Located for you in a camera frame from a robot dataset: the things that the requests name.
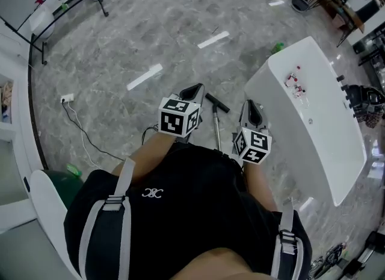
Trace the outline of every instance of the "floor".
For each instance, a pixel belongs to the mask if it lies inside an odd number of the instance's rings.
[[[141,144],[142,132],[157,123],[160,100],[181,82],[202,82],[206,90],[231,109],[221,114],[223,149],[231,153],[243,86],[266,61],[277,42],[286,46],[312,36],[347,83],[367,84],[357,57],[345,42],[336,44],[340,31],[322,8],[304,15],[286,0],[105,0],[109,17],[99,5],[85,1],[68,12],[48,40],[48,65],[34,55],[32,92],[35,118],[45,157],[51,169],[65,170],[72,163],[83,178],[95,169],[85,154],[80,131],[60,104],[60,95],[75,94],[72,107],[93,143],[118,157]],[[230,36],[204,49],[197,44],[228,31]],[[127,91],[126,85],[160,63],[163,70]],[[203,124],[191,142],[215,147],[211,106],[203,103]],[[381,127],[363,135],[371,152],[381,142]],[[105,170],[118,164],[85,142],[92,160]],[[348,257],[356,255],[370,231],[378,225],[382,204],[380,182],[362,173],[343,204],[337,208],[311,200],[295,185],[279,146],[264,162],[277,202],[294,198],[303,225],[313,244],[313,256],[336,243],[348,243]]]

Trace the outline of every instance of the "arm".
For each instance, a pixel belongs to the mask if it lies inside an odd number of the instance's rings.
[[[169,134],[154,134],[148,141],[137,149],[130,158],[135,161],[135,169],[132,174],[132,182],[139,181],[162,162],[170,150],[176,137]],[[124,162],[120,163],[111,173],[119,176]]]
[[[244,173],[246,177],[248,192],[270,211],[278,211],[274,202],[273,194],[269,188],[262,169],[257,164],[244,163]]]

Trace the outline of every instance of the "green object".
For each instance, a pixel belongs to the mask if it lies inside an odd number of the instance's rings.
[[[68,8],[69,8],[69,7],[68,7],[68,4],[61,3],[61,9],[62,9],[63,11],[66,11]]]
[[[82,172],[78,170],[73,164],[67,163],[67,170],[74,174],[76,177],[82,176]]]
[[[283,47],[285,44],[283,42],[278,42],[271,50],[271,53],[275,54],[281,50],[283,50]]]
[[[69,172],[43,171],[52,181],[64,206],[68,209],[83,186],[83,181]]]

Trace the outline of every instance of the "strap buckle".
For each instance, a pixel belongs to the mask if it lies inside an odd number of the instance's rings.
[[[281,230],[279,232],[282,252],[284,254],[295,255],[295,250],[297,248],[297,241],[295,239],[295,235],[288,230]]]
[[[119,211],[120,207],[123,205],[125,196],[111,194],[108,196],[107,200],[104,202],[103,210],[104,211]]]

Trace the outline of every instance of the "shirt logo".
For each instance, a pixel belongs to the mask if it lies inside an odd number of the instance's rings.
[[[149,192],[147,194],[144,194],[142,193],[142,196],[144,197],[149,197],[149,198],[161,198],[162,196],[157,196],[156,194],[159,192],[159,191],[162,191],[163,192],[163,189],[156,189],[156,188],[146,188],[144,191],[148,190]]]

